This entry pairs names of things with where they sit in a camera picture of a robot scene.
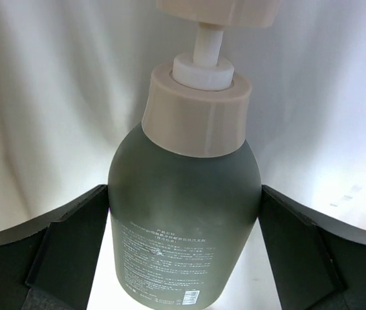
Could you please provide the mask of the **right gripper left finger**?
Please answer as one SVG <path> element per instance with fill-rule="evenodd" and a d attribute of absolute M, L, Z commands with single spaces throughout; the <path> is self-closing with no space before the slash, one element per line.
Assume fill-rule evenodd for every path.
<path fill-rule="evenodd" d="M 0 309 L 86 309 L 108 211 L 99 185 L 0 231 Z"/>

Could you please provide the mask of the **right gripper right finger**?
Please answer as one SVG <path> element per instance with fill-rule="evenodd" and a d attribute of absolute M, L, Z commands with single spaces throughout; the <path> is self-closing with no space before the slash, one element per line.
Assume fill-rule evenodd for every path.
<path fill-rule="evenodd" d="M 266 185 L 259 223 L 282 309 L 366 309 L 366 230 Z"/>

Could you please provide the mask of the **grey-green pump bottle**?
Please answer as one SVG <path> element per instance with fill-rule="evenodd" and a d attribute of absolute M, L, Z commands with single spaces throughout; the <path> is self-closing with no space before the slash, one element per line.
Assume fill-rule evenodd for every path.
<path fill-rule="evenodd" d="M 141 122 L 110 166 L 116 275 L 151 309 L 205 309 L 257 219 L 261 176 L 246 141 L 252 86 L 220 57 L 227 26 L 266 28 L 279 1 L 158 1 L 198 24 L 192 53 L 151 73 Z"/>

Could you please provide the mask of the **cream canvas tote bag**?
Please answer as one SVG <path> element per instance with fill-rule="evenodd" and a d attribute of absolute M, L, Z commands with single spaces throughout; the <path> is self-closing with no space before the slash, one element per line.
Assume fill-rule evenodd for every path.
<path fill-rule="evenodd" d="M 0 230 L 106 181 L 152 69 L 196 27 L 154 1 L 0 1 Z M 263 183 L 366 229 L 366 1 L 280 1 L 221 54 L 252 82 Z"/>

